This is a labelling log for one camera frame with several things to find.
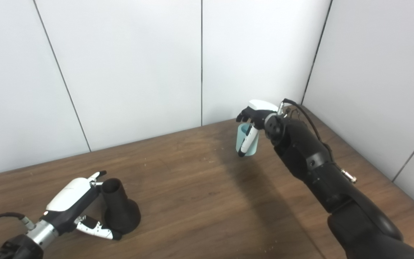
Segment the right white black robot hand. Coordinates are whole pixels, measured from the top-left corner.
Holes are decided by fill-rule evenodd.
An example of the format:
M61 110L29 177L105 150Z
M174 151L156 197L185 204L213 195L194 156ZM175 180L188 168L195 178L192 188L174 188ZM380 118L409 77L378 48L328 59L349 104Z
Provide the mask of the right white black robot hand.
M259 132L265 128L266 118L276 114L278 107L270 102L262 100L250 100L248 106L236 117L236 122L249 122L245 136L237 149L239 157L245 157L253 146L257 145Z

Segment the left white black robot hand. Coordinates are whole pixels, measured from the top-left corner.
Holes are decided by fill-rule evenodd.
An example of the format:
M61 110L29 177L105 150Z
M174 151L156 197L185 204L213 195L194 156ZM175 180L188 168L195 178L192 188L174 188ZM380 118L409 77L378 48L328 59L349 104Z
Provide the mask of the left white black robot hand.
M120 240L122 234L112 231L98 220L82 215L101 193L102 182L97 179L106 171L92 174L88 178L75 178L70 181L47 205L40 218L51 225L58 236L79 230L83 233L104 239Z

